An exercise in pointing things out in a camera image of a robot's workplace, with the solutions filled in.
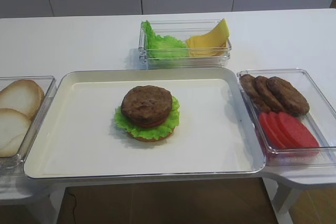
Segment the back brown patty in bin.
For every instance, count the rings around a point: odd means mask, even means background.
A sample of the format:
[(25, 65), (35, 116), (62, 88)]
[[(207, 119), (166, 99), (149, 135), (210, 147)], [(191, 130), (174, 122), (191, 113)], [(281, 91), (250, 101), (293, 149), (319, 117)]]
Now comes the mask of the back brown patty in bin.
[(270, 107), (263, 101), (255, 88), (255, 77), (250, 74), (244, 74), (239, 80), (243, 90), (250, 97), (255, 107), (260, 112), (269, 113), (271, 111)]

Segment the clear bin with buns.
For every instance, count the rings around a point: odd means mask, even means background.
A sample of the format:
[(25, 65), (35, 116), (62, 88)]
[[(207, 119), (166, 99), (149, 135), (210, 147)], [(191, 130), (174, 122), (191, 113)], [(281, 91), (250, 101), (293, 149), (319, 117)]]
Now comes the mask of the clear bin with buns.
[(44, 98), (35, 115), (31, 120), (31, 125), (23, 139), (18, 152), (11, 157), (1, 157), (1, 175), (19, 174), (22, 172), (22, 165), (31, 148), (42, 121), (56, 94), (56, 80), (52, 76), (30, 76), (30, 77), (1, 77), (1, 90), (12, 82), (20, 79), (35, 81), (43, 90)]

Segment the middle red tomato slice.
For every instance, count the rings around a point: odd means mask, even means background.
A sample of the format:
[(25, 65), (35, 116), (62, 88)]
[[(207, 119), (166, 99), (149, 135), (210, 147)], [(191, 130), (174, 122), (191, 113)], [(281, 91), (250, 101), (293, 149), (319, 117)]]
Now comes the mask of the middle red tomato slice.
[(278, 114), (275, 112), (270, 112), (268, 114), (268, 124), (270, 128), (273, 130), (277, 139), (282, 143), (283, 148), (294, 148), (295, 145), (293, 144), (293, 142), (290, 139), (288, 139), (280, 129), (277, 121), (277, 116)]

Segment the brown burger patty on stack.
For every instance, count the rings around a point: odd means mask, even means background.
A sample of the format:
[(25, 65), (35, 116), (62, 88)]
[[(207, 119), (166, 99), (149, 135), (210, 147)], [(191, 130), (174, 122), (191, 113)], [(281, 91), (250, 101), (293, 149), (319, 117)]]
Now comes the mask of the brown burger patty on stack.
[(152, 123), (166, 119), (172, 110), (170, 91), (157, 86), (137, 86), (124, 96), (121, 113), (131, 123)]

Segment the yellow cheese slice stack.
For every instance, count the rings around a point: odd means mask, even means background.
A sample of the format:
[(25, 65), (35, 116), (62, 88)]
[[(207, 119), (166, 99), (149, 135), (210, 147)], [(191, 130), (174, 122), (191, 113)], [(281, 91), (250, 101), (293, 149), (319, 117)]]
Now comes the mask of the yellow cheese slice stack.
[(186, 45), (189, 48), (188, 54), (190, 57), (215, 57), (224, 53), (224, 48), (227, 46), (225, 41), (220, 47), (213, 48), (196, 48), (194, 39), (191, 37), (187, 39)]

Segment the white serving tray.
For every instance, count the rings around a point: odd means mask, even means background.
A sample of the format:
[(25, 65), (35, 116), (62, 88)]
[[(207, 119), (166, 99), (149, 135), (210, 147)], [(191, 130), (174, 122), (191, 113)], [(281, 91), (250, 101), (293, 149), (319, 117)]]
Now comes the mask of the white serving tray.
[[(114, 124), (126, 93), (154, 85), (180, 103), (180, 123), (156, 143)], [(225, 68), (77, 71), (66, 75), (24, 164), (34, 179), (225, 177), (265, 167), (236, 75)]]

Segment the clear bin with lettuce cheese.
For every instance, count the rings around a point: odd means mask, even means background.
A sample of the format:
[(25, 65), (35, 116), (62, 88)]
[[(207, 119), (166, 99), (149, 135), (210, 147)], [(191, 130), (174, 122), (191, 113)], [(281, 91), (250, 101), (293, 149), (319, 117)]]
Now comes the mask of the clear bin with lettuce cheese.
[(139, 58), (148, 69), (224, 67), (231, 49), (224, 18), (141, 22)]

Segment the red tomato slice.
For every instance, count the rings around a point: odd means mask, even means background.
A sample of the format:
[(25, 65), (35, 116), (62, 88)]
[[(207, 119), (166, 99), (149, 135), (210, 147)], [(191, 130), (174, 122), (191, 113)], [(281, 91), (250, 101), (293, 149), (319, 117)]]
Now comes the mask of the red tomato slice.
[(277, 139), (282, 143), (283, 148), (294, 148), (295, 145), (293, 144), (293, 142), (290, 139), (288, 139), (280, 129), (277, 121), (277, 116), (278, 114), (275, 112), (270, 112), (268, 114), (268, 124), (270, 128), (273, 130)]
[(296, 118), (285, 112), (278, 113), (278, 126), (297, 148), (317, 148), (319, 143), (311, 132)]
[(270, 128), (268, 124), (268, 114), (265, 112), (261, 112), (259, 115), (259, 123), (265, 132), (265, 135), (268, 139), (269, 145), (271, 145), (274, 149), (284, 149), (282, 143), (277, 139), (273, 130)]

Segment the front red tomato slice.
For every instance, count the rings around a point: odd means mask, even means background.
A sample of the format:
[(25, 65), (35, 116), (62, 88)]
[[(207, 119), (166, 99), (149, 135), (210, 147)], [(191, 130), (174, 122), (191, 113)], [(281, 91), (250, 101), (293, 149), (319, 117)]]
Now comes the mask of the front red tomato slice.
[(278, 126), (297, 148), (317, 148), (319, 143), (311, 132), (296, 118), (285, 112), (278, 113)]

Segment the middle brown patty in bin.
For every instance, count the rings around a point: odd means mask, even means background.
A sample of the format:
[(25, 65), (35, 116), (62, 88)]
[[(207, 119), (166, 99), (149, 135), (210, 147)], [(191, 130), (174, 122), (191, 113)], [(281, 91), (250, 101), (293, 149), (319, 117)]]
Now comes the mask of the middle brown patty in bin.
[(273, 112), (286, 112), (286, 109), (282, 104), (276, 99), (276, 97), (267, 88), (266, 82), (267, 78), (263, 76), (257, 76), (255, 78), (255, 89), (259, 93), (263, 101), (270, 107)]

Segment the green lettuce in bin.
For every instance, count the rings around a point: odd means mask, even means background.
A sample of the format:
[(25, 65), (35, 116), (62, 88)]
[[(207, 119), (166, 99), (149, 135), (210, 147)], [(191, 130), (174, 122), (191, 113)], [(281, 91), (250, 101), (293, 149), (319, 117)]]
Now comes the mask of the green lettuce in bin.
[(145, 44), (149, 53), (149, 58), (185, 58), (187, 57), (187, 46), (181, 40), (172, 36), (157, 35), (149, 21), (141, 25), (145, 32)]

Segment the bun half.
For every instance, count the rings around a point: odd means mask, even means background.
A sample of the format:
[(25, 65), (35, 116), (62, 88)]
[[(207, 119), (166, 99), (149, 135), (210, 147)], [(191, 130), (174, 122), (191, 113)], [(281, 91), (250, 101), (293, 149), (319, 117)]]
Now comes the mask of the bun half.
[(13, 109), (1, 109), (1, 157), (14, 156), (31, 125), (31, 120)]
[(33, 80), (20, 79), (1, 90), (1, 109), (13, 109), (32, 120), (44, 98), (42, 88)]

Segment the front brown patty in bin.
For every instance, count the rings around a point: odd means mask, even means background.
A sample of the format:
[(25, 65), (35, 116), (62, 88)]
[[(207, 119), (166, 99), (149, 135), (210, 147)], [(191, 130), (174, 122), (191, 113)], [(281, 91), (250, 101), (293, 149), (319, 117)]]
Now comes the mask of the front brown patty in bin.
[(267, 79), (266, 85), (292, 116), (303, 116), (309, 112), (307, 99), (290, 82), (279, 77), (271, 77)]

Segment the upper bun half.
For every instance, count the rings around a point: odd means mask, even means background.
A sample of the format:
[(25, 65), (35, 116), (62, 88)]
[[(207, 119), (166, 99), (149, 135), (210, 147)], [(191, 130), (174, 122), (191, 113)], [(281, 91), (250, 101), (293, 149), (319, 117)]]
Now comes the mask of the upper bun half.
[(13, 109), (32, 120), (44, 98), (42, 88), (33, 80), (20, 79), (1, 90), (1, 109)]

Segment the brown patty in bin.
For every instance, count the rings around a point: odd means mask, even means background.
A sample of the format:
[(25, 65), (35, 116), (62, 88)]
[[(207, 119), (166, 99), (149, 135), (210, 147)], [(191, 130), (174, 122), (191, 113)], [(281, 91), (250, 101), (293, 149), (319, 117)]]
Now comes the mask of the brown patty in bin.
[(286, 112), (286, 109), (282, 104), (276, 99), (276, 97), (267, 88), (266, 82), (267, 78), (263, 76), (257, 76), (255, 78), (255, 89), (259, 93), (263, 101), (270, 107), (273, 112)]
[(260, 112), (269, 113), (271, 111), (270, 107), (263, 101), (255, 88), (255, 77), (250, 74), (244, 74), (239, 80), (243, 90), (250, 97), (255, 107)]
[(307, 99), (290, 82), (279, 77), (271, 77), (267, 79), (266, 85), (292, 116), (303, 116), (309, 112)]

